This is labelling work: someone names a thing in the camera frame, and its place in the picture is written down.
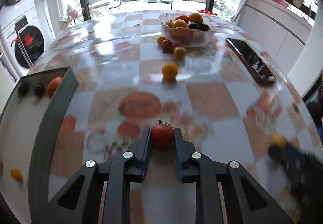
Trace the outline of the yellow-orange mandarin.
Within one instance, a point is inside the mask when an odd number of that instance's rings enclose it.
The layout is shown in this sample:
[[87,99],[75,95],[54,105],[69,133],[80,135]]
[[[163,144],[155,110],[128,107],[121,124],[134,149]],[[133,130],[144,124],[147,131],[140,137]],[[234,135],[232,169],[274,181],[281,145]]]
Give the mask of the yellow-orange mandarin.
[[277,133],[271,136],[269,141],[270,146],[286,146],[286,138],[283,134]]

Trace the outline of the yellow-green kiwi fruit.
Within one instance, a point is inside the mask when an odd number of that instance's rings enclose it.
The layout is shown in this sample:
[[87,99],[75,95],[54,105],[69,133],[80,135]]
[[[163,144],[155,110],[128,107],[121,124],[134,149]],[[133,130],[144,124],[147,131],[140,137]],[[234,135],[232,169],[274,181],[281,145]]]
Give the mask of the yellow-green kiwi fruit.
[[24,178],[23,178],[23,174],[22,174],[22,170],[19,168],[12,168],[10,170],[10,176],[17,182],[19,183],[23,183],[24,182]]

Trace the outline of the red tomato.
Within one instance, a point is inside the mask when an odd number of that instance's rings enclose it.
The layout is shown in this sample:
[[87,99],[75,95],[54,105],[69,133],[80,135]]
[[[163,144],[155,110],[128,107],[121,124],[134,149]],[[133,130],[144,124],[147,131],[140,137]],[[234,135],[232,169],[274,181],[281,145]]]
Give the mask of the red tomato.
[[174,128],[162,120],[151,129],[151,142],[157,148],[168,148],[174,142]]

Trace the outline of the dark plum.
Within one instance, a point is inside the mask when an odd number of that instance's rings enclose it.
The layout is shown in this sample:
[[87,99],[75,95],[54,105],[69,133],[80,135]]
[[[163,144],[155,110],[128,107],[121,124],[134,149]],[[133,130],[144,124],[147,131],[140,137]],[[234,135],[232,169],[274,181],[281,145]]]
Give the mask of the dark plum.
[[21,83],[18,87],[18,93],[21,97],[24,97],[29,92],[29,84]]
[[46,89],[42,83],[37,83],[34,88],[34,94],[41,98],[46,92]]

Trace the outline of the large orange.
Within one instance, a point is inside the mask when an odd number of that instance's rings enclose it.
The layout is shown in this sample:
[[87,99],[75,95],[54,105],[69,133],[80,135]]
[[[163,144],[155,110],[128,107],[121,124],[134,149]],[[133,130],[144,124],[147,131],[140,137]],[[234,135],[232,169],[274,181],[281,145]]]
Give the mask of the large orange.
[[56,89],[58,88],[58,86],[60,85],[62,81],[62,77],[55,77],[47,86],[46,89],[46,94],[49,98],[52,98],[52,96],[54,95]]

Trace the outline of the small orange mandarin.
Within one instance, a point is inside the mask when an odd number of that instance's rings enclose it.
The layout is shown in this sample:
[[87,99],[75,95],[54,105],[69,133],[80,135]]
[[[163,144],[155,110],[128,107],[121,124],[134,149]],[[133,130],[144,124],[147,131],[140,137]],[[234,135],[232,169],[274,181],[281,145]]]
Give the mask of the small orange mandarin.
[[178,75],[178,66],[169,62],[162,67],[161,72],[165,81],[174,81]]

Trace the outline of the green grey tray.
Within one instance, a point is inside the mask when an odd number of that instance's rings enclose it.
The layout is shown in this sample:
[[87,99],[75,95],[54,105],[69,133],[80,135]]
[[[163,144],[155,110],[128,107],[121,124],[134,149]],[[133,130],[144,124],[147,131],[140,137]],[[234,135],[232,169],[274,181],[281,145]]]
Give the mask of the green grey tray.
[[[37,83],[47,89],[55,78],[62,81],[52,98],[34,94]],[[29,84],[21,97],[18,87]],[[1,196],[20,223],[31,223],[48,201],[52,155],[62,120],[78,86],[68,68],[42,71],[21,77],[11,92],[1,115]],[[22,170],[24,182],[10,176],[12,168]]]

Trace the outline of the black smartphone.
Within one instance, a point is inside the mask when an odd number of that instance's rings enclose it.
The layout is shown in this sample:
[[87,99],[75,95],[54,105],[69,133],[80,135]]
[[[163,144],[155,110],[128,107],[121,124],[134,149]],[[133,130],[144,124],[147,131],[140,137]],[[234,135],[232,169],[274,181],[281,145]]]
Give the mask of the black smartphone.
[[276,82],[274,74],[246,41],[234,38],[227,38],[225,41],[257,84],[271,86]]

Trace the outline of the white cabinet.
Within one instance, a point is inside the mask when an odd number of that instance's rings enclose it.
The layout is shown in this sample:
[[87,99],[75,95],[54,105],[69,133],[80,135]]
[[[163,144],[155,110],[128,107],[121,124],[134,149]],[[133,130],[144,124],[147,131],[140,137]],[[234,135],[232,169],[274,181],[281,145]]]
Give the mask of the white cabinet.
[[300,57],[312,26],[272,0],[246,0],[237,25],[288,75]]

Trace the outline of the small yellow fruit near bowl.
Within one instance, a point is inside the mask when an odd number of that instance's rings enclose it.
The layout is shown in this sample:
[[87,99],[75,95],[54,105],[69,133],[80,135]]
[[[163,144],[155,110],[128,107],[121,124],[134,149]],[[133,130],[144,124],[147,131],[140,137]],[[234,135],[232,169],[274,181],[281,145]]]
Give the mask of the small yellow fruit near bowl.
[[184,47],[182,46],[176,46],[174,48],[174,59],[175,60],[183,60],[187,54],[187,51]]

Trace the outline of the washing machine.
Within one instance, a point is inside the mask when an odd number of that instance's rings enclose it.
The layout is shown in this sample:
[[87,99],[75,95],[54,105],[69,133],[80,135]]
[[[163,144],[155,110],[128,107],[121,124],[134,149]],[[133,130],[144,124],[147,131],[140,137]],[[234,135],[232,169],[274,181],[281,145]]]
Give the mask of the washing machine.
[[43,0],[6,0],[1,9],[1,64],[25,76],[54,40]]

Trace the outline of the red fruit near bowl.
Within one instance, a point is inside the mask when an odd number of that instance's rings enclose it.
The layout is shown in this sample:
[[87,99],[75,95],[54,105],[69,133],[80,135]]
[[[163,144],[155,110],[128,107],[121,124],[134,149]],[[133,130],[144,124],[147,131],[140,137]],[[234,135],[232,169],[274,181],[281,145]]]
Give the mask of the red fruit near bowl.
[[172,41],[170,41],[170,40],[163,40],[161,43],[161,48],[164,51],[172,51],[173,47],[174,47],[174,45],[173,45]]

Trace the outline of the glass fruit bowl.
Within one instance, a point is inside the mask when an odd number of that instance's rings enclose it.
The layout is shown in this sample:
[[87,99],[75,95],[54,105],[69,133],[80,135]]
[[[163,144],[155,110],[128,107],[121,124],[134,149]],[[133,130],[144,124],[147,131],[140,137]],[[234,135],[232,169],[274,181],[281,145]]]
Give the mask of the glass fruit bowl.
[[180,44],[186,48],[203,47],[215,37],[216,33],[221,32],[221,29],[210,22],[209,19],[205,20],[206,24],[210,27],[210,30],[208,31],[184,27],[169,27],[166,22],[171,20],[174,23],[175,17],[178,15],[179,14],[175,13],[159,15],[159,22],[163,36],[174,44]]

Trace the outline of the mandarin beside bowl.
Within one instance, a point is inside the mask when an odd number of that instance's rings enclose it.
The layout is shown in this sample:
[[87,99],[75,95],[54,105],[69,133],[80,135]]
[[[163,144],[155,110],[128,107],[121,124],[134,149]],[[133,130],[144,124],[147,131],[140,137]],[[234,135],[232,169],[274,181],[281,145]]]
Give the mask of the mandarin beside bowl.
[[164,36],[161,36],[161,37],[159,37],[159,38],[157,39],[157,44],[161,47],[162,42],[163,42],[163,41],[165,41],[165,40],[166,40],[166,38],[165,38]]

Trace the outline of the red plastic bucket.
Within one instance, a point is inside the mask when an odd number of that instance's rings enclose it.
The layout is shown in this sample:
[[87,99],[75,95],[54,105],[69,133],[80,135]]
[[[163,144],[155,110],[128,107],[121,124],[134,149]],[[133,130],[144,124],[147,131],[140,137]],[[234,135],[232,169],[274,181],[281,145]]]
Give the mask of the red plastic bucket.
[[212,11],[208,11],[208,10],[201,10],[201,9],[199,9],[199,10],[198,10],[198,13],[200,13],[200,14],[207,14],[207,15],[215,15],[215,16],[218,16],[218,15],[219,15],[219,14],[214,13],[214,12],[212,12]]

